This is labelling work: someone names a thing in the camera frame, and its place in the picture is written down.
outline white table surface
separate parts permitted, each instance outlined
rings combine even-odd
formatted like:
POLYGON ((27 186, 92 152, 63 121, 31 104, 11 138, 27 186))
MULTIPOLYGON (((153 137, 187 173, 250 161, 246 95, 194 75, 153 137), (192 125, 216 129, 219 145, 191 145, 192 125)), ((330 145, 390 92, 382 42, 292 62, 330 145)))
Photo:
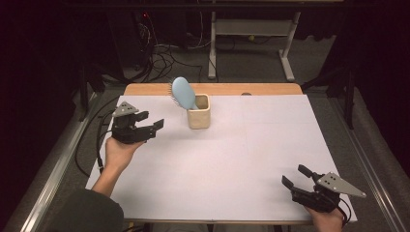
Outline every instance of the white table surface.
MULTIPOLYGON (((135 153, 111 198, 125 218, 208 223, 309 223, 281 183, 312 191, 299 164, 319 174, 337 168, 308 97, 211 96, 211 126, 188 127, 186 110, 168 96, 122 96, 149 118, 164 119, 157 137, 135 153)), ((95 164, 86 188, 100 173, 95 164)), ((341 197, 348 202, 344 194, 341 197)), ((356 221, 352 208, 351 221, 356 221)))

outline wooden table edge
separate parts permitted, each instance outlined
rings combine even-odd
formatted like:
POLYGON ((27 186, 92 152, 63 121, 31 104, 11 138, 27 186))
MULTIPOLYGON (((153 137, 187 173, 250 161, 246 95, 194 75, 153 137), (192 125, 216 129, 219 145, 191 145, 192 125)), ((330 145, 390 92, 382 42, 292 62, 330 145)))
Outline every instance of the wooden table edge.
MULTIPOLYGON (((301 86, 295 83, 191 83, 196 94, 235 96, 302 95, 301 86)), ((163 96, 170 94, 168 83, 134 83, 126 87, 125 96, 163 96)))

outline brush bristles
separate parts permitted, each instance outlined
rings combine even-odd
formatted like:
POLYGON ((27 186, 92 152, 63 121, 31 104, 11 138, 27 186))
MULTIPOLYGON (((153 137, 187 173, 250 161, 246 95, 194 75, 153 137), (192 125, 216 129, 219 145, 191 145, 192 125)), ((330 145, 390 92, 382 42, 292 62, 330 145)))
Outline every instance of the brush bristles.
POLYGON ((182 107, 181 105, 180 105, 180 103, 177 101, 177 99, 174 97, 174 94, 172 93, 172 83, 174 82, 174 80, 176 79, 177 77, 172 77, 172 78, 170 78, 169 79, 169 88, 168 88, 168 94, 169 94, 169 96, 171 96, 171 99, 175 102, 175 104, 176 105, 178 105, 179 107, 182 107))

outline cable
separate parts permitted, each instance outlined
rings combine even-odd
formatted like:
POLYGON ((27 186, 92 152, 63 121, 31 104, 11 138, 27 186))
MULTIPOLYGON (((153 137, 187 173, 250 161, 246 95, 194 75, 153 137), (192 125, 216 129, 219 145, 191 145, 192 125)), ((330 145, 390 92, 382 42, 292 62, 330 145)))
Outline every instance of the cable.
POLYGON ((339 208, 339 210, 342 212, 342 214, 346 217, 345 222, 343 223, 343 226, 345 224, 347 224, 350 221, 350 218, 352 217, 352 210, 350 209, 350 206, 347 204, 347 202, 343 199, 340 198, 341 201, 343 201, 343 203, 346 205, 347 209, 349 210, 349 217, 346 217, 346 213, 344 213, 344 211, 341 210, 341 208, 339 208))
POLYGON ((84 132, 82 133, 82 135, 79 137, 78 143, 75 146, 75 151, 74 151, 74 161, 75 161, 75 165, 78 168, 78 170, 84 174, 86 177, 90 178, 90 174, 88 174, 86 171, 84 171, 84 169, 79 165, 78 163, 78 148, 82 142, 82 139, 84 137, 84 134, 86 133, 86 131, 88 130, 88 128, 90 127, 91 123, 93 122, 93 120, 99 115, 99 113, 110 103, 114 102, 116 99, 118 99, 120 96, 115 97, 114 99, 108 101, 106 104, 104 104, 97 112, 96 114, 90 119, 90 121, 88 122, 87 126, 84 129, 84 132))
POLYGON ((199 74, 198 74, 198 82, 200 82, 200 78, 201 78, 201 73, 202 73, 202 66, 199 65, 188 65, 182 62, 179 62, 175 59, 175 57, 172 55, 171 49, 169 49, 169 56, 173 59, 173 61, 177 64, 183 65, 183 66, 187 66, 187 67, 194 67, 194 68, 199 68, 199 74))
POLYGON ((155 33, 153 21, 151 20, 151 17, 150 17, 150 15, 149 15, 148 13, 146 13, 146 15, 147 15, 147 18, 150 20, 150 23, 151 23, 151 28, 152 28, 152 30, 153 30, 153 35, 154 35, 155 43, 156 43, 156 45, 158 45, 157 35, 156 35, 156 33, 155 33))
POLYGON ((148 27, 147 26, 145 26, 144 24, 142 24, 142 23, 138 23, 137 24, 137 26, 138 26, 138 30, 139 30, 139 36, 140 36, 140 38, 141 39, 144 39, 144 38, 146 38, 146 44, 144 45, 144 47, 146 48, 146 47, 148 47, 148 45, 150 44, 150 41, 151 41, 151 32, 150 32, 150 29, 148 29, 148 27))
POLYGON ((201 46, 202 43, 202 38, 203 38, 203 34, 204 34, 204 23, 203 23, 203 16, 202 16, 202 12, 199 12, 199 17, 201 19, 201 36, 199 38, 199 42, 197 46, 191 47, 191 49, 193 48, 198 48, 201 46))
POLYGON ((156 80, 156 79, 163 78, 164 76, 167 76, 167 75, 171 72, 171 70, 172 70, 173 61, 170 62, 170 61, 166 60, 166 59, 162 56, 162 54, 157 54, 157 55, 160 56, 162 59, 156 60, 156 61, 154 62, 154 64, 157 63, 157 62, 159 62, 159 61, 163 61, 163 62, 164 62, 164 67, 161 68, 160 71, 159 71, 160 68, 153 68, 154 71, 158 72, 157 76, 153 77, 152 79, 148 79, 148 77, 147 77, 147 78, 144 79, 144 82, 152 82, 152 81, 154 81, 154 80, 156 80), (167 69, 169 69, 168 72, 167 72, 166 74, 162 74, 162 73, 163 73, 165 70, 167 70, 167 69))
POLYGON ((217 79, 217 83, 220 83, 220 77, 218 76, 217 67, 215 67, 214 62, 212 62, 211 58, 208 57, 209 63, 214 67, 215 70, 215 78, 217 79))
POLYGON ((109 110, 100 120, 100 124, 98 127, 98 131, 97 131, 97 141, 96 141, 96 152, 97 152, 97 163, 99 165, 99 170, 100 173, 103 173, 103 160, 102 160, 102 156, 100 154, 100 141, 101 141, 101 133, 102 133, 102 127, 103 127, 103 122, 105 121, 106 117, 108 117, 109 115, 111 115, 114 112, 114 110, 109 110))
POLYGON ((339 206, 337 206, 337 209, 343 214, 343 222, 341 223, 341 228, 343 228, 344 225, 348 222, 347 215, 339 206))

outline sleeve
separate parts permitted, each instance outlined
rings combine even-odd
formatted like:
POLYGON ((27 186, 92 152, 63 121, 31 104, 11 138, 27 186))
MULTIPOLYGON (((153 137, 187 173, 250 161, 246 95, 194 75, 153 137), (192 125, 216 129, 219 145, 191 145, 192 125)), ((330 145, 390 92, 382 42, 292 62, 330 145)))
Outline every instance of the sleeve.
POLYGON ((122 231, 124 212, 109 197, 88 189, 74 192, 54 217, 49 232, 122 231))

